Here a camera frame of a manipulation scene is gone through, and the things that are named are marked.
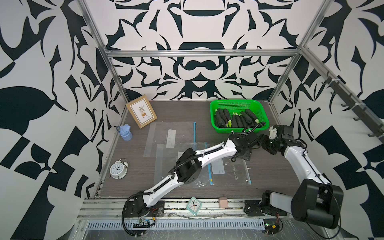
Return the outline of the lifted clear zip-top bag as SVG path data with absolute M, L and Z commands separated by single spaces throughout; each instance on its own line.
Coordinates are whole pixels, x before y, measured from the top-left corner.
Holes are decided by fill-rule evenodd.
M 235 162 L 231 158 L 216 160 L 208 166 L 208 181 L 210 186 L 245 186 L 251 185 L 249 167 L 247 162 L 237 159 Z

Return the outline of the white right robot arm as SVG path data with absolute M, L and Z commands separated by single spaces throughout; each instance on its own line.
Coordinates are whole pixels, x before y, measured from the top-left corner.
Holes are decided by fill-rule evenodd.
M 300 222 L 335 229 L 341 218 L 344 192 L 319 173 L 303 144 L 262 135 L 260 146 L 273 155 L 280 152 L 293 167 L 300 183 L 292 197 L 264 192 L 260 206 L 282 210 Z

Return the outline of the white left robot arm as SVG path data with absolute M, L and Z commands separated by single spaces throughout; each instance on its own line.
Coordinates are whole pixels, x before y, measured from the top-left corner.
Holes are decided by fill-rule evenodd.
M 133 204 L 140 215 L 182 185 L 194 182 L 203 168 L 209 164 L 228 158 L 232 162 L 237 159 L 249 161 L 255 146 L 261 142 L 261 136 L 254 132 L 230 134 L 222 143 L 203 150 L 194 151 L 189 148 L 169 170 L 168 175 L 152 188 L 130 196 L 123 207 L 124 210 Z

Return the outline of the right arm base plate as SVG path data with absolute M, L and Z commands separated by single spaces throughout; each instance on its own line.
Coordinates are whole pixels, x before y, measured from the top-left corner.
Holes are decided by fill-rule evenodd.
M 285 217 L 287 212 L 274 208 L 272 206 L 262 205 L 261 200 L 245 200 L 243 211 L 249 217 L 277 216 Z

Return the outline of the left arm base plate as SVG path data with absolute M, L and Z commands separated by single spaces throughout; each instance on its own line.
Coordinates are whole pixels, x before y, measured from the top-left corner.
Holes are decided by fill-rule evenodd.
M 159 201 L 152 207 L 147 207 L 143 200 L 135 199 L 130 200 L 124 207 L 122 215 L 124 218 L 138 218 L 152 216 L 152 213 L 159 216 L 164 215 L 165 202 Z

